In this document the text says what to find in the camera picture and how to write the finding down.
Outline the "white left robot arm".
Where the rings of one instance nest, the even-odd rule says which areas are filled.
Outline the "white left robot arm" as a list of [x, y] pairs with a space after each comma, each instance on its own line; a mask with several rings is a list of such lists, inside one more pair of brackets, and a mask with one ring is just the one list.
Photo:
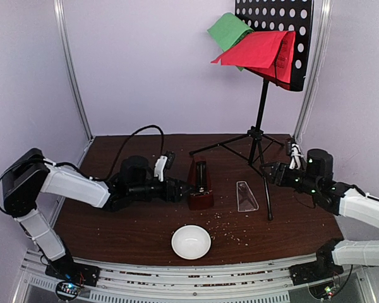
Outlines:
[[41, 194], [51, 194], [115, 212], [136, 201], [177, 203], [194, 192], [186, 181], [166, 176], [175, 159], [161, 155], [154, 167], [142, 156], [121, 162], [119, 172], [106, 179], [85, 175], [68, 162], [52, 162], [32, 148], [0, 176], [0, 210], [18, 222], [47, 260], [46, 275], [79, 286], [96, 286], [100, 269], [77, 263], [37, 205]]

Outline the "dark red wooden metronome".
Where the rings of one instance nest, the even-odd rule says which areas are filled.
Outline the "dark red wooden metronome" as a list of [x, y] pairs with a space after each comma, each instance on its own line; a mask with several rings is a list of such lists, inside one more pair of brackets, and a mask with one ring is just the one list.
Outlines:
[[214, 206], [214, 192], [205, 157], [192, 157], [187, 181], [190, 185], [194, 186], [194, 190], [188, 198], [189, 209], [191, 211], [198, 211], [212, 208]]

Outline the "clear plastic metronome cover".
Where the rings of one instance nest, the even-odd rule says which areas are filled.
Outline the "clear plastic metronome cover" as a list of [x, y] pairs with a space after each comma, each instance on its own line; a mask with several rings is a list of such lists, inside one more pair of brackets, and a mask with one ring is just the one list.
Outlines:
[[236, 182], [236, 199], [238, 212], [251, 212], [259, 210], [256, 198], [246, 181]]

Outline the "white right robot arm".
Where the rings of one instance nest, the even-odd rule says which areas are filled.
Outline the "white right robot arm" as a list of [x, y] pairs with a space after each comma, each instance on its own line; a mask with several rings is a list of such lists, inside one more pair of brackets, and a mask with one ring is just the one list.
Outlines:
[[[304, 170], [284, 162], [261, 166], [267, 181], [312, 197], [314, 205], [341, 217], [353, 218], [379, 229], [379, 198], [354, 184], [333, 180], [334, 158], [322, 149], [310, 149]], [[316, 252], [315, 261], [289, 268], [293, 285], [302, 285], [343, 273], [345, 265], [379, 267], [379, 240], [331, 239]]]

